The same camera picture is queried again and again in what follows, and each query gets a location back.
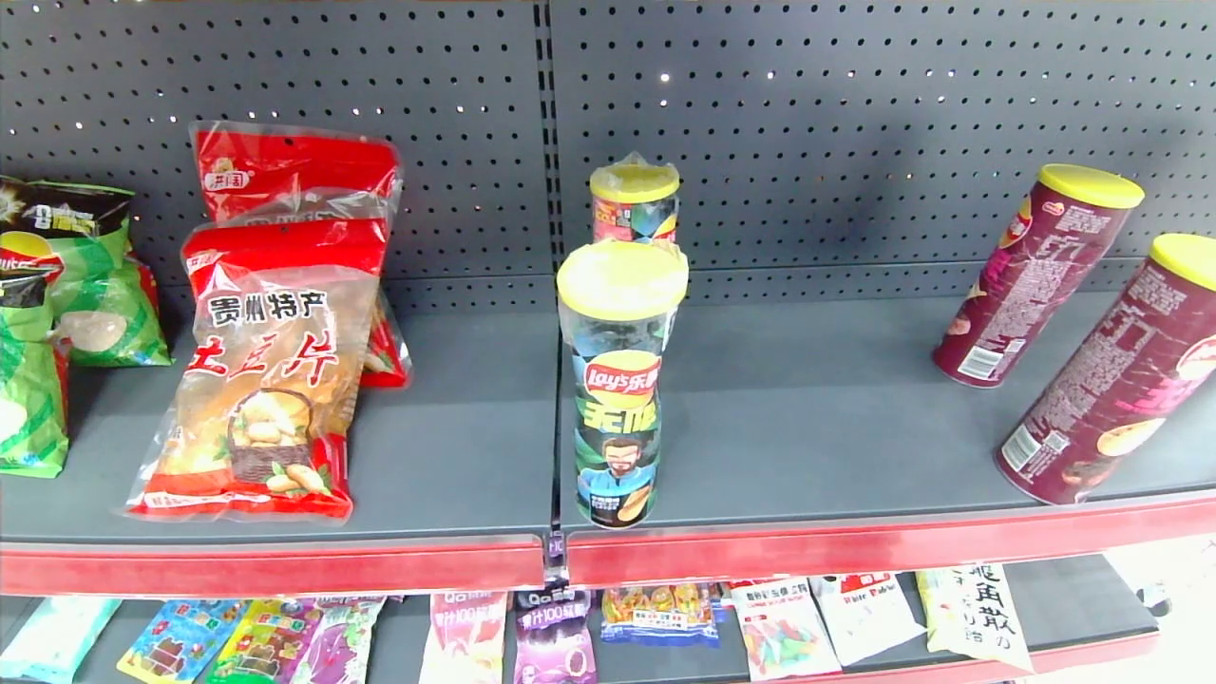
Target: lay's logo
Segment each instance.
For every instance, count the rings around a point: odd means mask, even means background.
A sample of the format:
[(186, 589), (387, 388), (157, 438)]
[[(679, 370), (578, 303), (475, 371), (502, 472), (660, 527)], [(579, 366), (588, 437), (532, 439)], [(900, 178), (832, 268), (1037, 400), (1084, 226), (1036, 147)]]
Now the lay's logo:
[(603, 364), (591, 363), (584, 374), (584, 383), (589, 392), (609, 392), (642, 397), (654, 392), (659, 381), (662, 359), (655, 358), (648, 368), (640, 370), (621, 370)]

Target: candy packet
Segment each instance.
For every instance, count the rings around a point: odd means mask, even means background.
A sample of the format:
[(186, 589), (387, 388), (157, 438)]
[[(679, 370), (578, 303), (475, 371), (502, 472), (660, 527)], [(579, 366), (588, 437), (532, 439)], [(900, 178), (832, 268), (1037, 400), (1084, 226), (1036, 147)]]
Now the candy packet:
[(606, 644), (719, 646), (709, 584), (686, 582), (657, 587), (604, 589), (601, 600)]
[(596, 658), (587, 630), (591, 595), (567, 590), (540, 605), (516, 596), (514, 684), (596, 684)]
[[(203, 201), (216, 222), (294, 223), (383, 218), (401, 195), (400, 159), (387, 140), (225, 120), (191, 125)], [(367, 343), (364, 387), (406, 387), (410, 355), (383, 292)]]
[(321, 622), (311, 599), (252, 601), (207, 684), (289, 684)]
[(385, 239), (383, 219), (195, 230), (198, 348), (130, 514), (349, 517), (347, 428)]
[(321, 601), (321, 624), (292, 684), (364, 684), (384, 596)]
[(924, 634), (889, 572), (811, 577), (811, 592), (843, 666)]
[(916, 573), (929, 623), (929, 651), (952, 651), (1035, 672), (1001, 564)]
[(47, 290), (71, 359), (84, 366), (169, 365), (129, 239), (133, 194), (0, 176), (0, 267), (57, 271)]
[(0, 473), (55, 477), (68, 453), (67, 344), (51, 336), (55, 273), (0, 270)]
[(246, 607), (246, 601), (165, 601), (116, 667), (147, 684), (193, 682)]
[(501, 684), (506, 592), (430, 595), (418, 684)]
[(0, 654), (0, 680), (26, 678), (72, 684), (80, 661), (122, 602), (97, 596), (43, 599)]
[(840, 672), (805, 577), (728, 587), (753, 682)]

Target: chip bag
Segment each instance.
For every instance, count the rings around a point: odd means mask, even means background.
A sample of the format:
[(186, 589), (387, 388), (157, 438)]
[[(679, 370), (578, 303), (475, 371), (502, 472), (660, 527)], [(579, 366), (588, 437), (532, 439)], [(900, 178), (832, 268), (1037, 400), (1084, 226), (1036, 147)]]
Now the chip bag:
[(198, 348), (131, 514), (350, 515), (347, 428), (387, 235), (383, 219), (196, 229)]
[(55, 477), (67, 458), (67, 349), (51, 337), (52, 275), (0, 270), (0, 473)]
[(49, 295), (74, 364), (170, 363), (156, 295), (131, 253), (131, 195), (0, 176), (0, 265), (60, 271)]
[(1035, 672), (1002, 565), (923, 570), (916, 581), (930, 652), (952, 651)]
[[(387, 140), (333, 130), (232, 122), (191, 125), (203, 201), (216, 222), (293, 223), (333, 218), (392, 222), (400, 159)], [(410, 355), (382, 295), (362, 385), (405, 387)]]

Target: plastic wrapper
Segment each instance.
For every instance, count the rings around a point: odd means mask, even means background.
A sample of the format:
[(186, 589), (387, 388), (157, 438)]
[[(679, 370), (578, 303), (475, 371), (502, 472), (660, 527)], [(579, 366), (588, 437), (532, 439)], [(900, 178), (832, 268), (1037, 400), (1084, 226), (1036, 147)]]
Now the plastic wrapper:
[(292, 684), (364, 684), (384, 596), (321, 601), (321, 624)]
[(929, 627), (929, 651), (995, 660), (1034, 672), (1013, 595), (1000, 564), (916, 573)]
[(72, 363), (168, 365), (128, 236), (131, 192), (0, 176), (0, 268), (57, 273), (49, 296)]
[(430, 595), (418, 684), (502, 684), (506, 592)]
[(97, 596), (43, 599), (0, 654), (0, 680), (72, 684), (80, 661), (122, 602)]
[(252, 601), (207, 684), (289, 684), (320, 622), (311, 599)]
[(924, 634), (899, 579), (889, 572), (812, 577), (811, 592), (843, 666)]
[(51, 335), (52, 275), (0, 270), (0, 473), (55, 477), (67, 458), (67, 347)]
[(596, 684), (591, 595), (570, 592), (516, 612), (514, 684)]
[(131, 514), (350, 515), (345, 434), (384, 248), (382, 219), (195, 231), (198, 348)]
[(840, 672), (805, 577), (731, 582), (753, 682)]
[[(384, 218), (400, 201), (400, 159), (387, 140), (283, 125), (191, 127), (203, 201), (216, 222)], [(405, 387), (411, 363), (392, 309), (377, 299), (362, 385)]]
[(203, 673), (236, 629), (246, 601), (165, 601), (118, 661), (147, 684), (184, 684)]
[(709, 584), (604, 589), (601, 609), (606, 644), (719, 646)]
[(1073, 358), (996, 449), (1049, 504), (1079, 504), (1216, 370), (1216, 240), (1161, 235)]
[(612, 166), (597, 168), (590, 187), (595, 242), (676, 239), (680, 172), (674, 166), (652, 166), (630, 152)]

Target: barcode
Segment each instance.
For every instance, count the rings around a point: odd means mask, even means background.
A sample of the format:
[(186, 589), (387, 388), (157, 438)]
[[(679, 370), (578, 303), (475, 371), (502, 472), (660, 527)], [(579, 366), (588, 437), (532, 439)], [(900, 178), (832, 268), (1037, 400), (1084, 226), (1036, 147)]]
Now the barcode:
[(1048, 449), (1058, 453), (1068, 449), (1068, 445), (1071, 444), (1071, 442), (1069, 442), (1068, 437), (1064, 437), (1064, 434), (1062, 434), (1058, 430), (1053, 430), (1052, 433), (1043, 439), (1043, 444), (1046, 444)]
[(1042, 444), (1035, 442), (1034, 436), (1030, 434), (1026, 426), (1019, 425), (1018, 430), (1013, 431), (1013, 436), (1001, 447), (1001, 455), (1009, 462), (1009, 467), (1021, 470), (1026, 465), (1026, 461), (1038, 453), (1040, 448), (1042, 448)]
[(972, 347), (972, 351), (967, 352), (967, 358), (958, 366), (958, 372), (967, 377), (990, 380), (996, 366), (1001, 364), (1001, 359), (1003, 358), (1004, 354), (1000, 352), (989, 352), (983, 347)]

